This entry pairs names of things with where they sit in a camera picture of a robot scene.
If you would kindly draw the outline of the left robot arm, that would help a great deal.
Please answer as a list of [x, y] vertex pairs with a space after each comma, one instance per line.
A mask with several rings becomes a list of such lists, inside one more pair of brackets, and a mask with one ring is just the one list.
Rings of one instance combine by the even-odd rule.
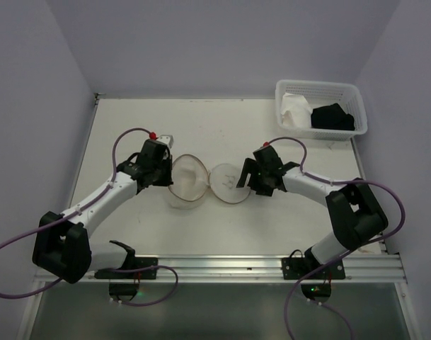
[[97, 245], [91, 236], [113, 212], [144, 189], [171, 185], [172, 145], [170, 135], [146, 140], [140, 152], [115, 164], [111, 177], [80, 203], [60, 214], [43, 215], [33, 263], [68, 283], [78, 282], [89, 271], [122, 273], [136, 268], [132, 247], [115, 240]]

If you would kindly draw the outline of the white bra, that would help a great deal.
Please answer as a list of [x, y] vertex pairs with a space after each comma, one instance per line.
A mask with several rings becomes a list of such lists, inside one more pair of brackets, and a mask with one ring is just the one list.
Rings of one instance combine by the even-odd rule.
[[289, 129], [309, 129], [311, 127], [312, 107], [307, 99], [299, 94], [285, 93], [280, 105], [280, 118], [284, 127]]

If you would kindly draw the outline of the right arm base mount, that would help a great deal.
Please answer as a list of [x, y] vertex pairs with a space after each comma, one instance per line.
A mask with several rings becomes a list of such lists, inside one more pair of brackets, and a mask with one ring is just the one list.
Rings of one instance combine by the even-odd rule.
[[293, 293], [300, 290], [307, 300], [320, 305], [331, 297], [333, 281], [347, 278], [342, 260], [321, 265], [309, 251], [299, 249], [281, 258], [281, 269], [285, 281], [295, 281]]

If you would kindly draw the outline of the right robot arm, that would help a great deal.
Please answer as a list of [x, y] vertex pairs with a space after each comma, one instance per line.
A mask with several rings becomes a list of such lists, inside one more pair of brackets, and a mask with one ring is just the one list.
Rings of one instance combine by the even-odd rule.
[[245, 159], [236, 186], [247, 186], [260, 196], [270, 197], [275, 190], [295, 193], [327, 208], [332, 231], [299, 259], [296, 269], [301, 275], [357, 250], [389, 225], [371, 188], [361, 179], [346, 184], [316, 180], [314, 175], [304, 174], [300, 164], [284, 163], [270, 145]]

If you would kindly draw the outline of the black bra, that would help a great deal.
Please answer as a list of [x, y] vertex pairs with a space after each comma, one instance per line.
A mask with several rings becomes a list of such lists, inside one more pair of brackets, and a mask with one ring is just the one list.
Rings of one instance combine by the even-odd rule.
[[311, 126], [323, 130], [347, 130], [355, 129], [355, 119], [346, 113], [338, 103], [329, 106], [321, 106], [313, 109], [311, 114]]

